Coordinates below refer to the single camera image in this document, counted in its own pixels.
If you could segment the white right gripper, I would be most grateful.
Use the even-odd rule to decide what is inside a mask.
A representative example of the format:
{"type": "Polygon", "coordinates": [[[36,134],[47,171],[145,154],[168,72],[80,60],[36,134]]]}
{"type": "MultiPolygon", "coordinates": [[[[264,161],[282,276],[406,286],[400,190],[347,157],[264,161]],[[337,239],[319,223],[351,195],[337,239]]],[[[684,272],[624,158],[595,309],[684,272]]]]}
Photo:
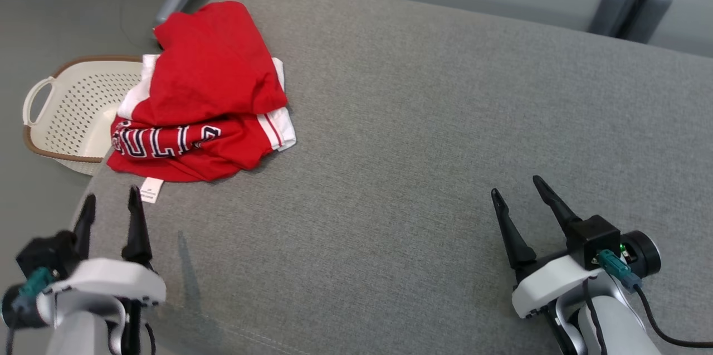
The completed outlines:
{"type": "MultiPolygon", "coordinates": [[[[542,201],[552,210],[565,237],[569,239],[572,223],[581,221],[581,218],[541,176],[533,176],[533,184],[542,201]]],[[[538,265],[536,253],[527,245],[512,222],[509,207],[497,188],[491,190],[491,199],[507,260],[519,280],[511,297],[515,314],[520,319],[528,318],[553,301],[560,301],[563,307],[582,304],[585,301],[582,283],[598,277],[604,269],[598,267],[586,270],[572,256],[565,255],[532,271],[532,268],[538,265]]]]}

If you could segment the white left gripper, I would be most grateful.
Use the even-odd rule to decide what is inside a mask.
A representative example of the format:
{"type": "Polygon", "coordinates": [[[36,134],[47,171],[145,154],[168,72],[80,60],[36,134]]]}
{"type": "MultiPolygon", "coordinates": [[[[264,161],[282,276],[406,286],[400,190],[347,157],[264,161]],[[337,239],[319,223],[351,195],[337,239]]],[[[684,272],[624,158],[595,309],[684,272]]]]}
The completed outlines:
{"type": "Polygon", "coordinates": [[[36,297],[39,317],[58,327],[74,313],[87,312],[121,325],[128,319],[124,301],[138,301],[140,307],[163,304],[167,288],[163,279],[146,267],[153,258],[140,189],[131,186],[128,195],[130,220],[125,261],[89,259],[91,228],[96,217],[96,195],[84,200],[73,235],[73,252],[79,266],[69,278],[54,282],[36,297]]]}

